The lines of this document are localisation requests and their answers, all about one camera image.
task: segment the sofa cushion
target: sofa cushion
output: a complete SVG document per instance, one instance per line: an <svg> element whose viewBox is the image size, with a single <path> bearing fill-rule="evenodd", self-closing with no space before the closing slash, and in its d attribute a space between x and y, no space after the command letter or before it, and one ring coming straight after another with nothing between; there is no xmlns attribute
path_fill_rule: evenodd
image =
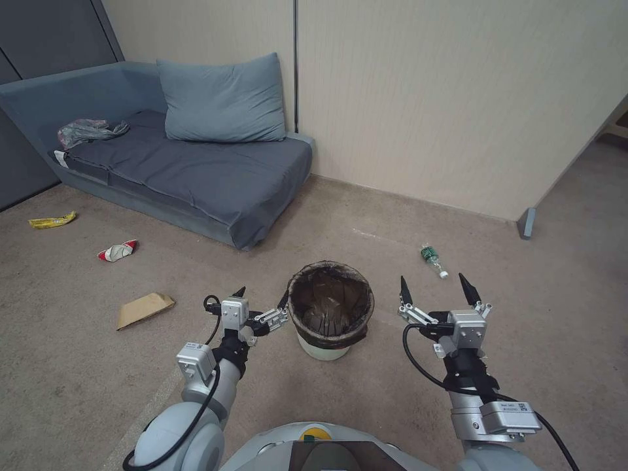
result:
<svg viewBox="0 0 628 471"><path fill-rule="evenodd" d="M286 137L276 53L235 65L158 60L157 69L169 139L238 143Z"/></svg>

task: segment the trash can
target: trash can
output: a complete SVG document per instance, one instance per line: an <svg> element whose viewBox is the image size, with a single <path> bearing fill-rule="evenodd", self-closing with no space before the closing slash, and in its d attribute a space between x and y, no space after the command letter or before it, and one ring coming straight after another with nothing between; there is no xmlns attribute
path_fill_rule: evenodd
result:
<svg viewBox="0 0 628 471"><path fill-rule="evenodd" d="M288 312L301 346L317 360L336 360L366 337L375 300L356 269L324 260L303 267L288 284Z"/></svg>

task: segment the beige wall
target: beige wall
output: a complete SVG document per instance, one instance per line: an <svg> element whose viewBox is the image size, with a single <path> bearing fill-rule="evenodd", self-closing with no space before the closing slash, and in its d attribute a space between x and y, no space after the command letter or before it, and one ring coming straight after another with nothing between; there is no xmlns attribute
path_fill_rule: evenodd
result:
<svg viewBox="0 0 628 471"><path fill-rule="evenodd" d="M292 0L103 0L127 60L226 64L279 55L294 122Z"/></svg>
<svg viewBox="0 0 628 471"><path fill-rule="evenodd" d="M292 0L105 0L129 60L276 50ZM628 93L625 0L300 0L314 172L488 215L536 205Z"/></svg>

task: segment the sofa armrest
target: sofa armrest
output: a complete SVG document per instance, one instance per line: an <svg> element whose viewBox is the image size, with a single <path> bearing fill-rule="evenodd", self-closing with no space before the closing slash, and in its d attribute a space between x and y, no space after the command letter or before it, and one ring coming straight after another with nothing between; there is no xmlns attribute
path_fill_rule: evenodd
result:
<svg viewBox="0 0 628 471"><path fill-rule="evenodd" d="M49 165L57 131L78 118L118 121L166 111L154 64L117 62L0 85L0 106Z"/></svg>

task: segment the gray sofa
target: gray sofa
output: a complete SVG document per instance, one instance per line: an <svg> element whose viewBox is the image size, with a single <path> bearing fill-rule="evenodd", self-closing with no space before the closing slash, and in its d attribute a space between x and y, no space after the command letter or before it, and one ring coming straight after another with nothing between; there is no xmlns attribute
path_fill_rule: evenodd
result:
<svg viewBox="0 0 628 471"><path fill-rule="evenodd" d="M69 186L248 250L309 175L314 142L170 141L154 64L118 62L0 85L0 106ZM57 130L77 118L127 120L127 134L55 161Z"/></svg>

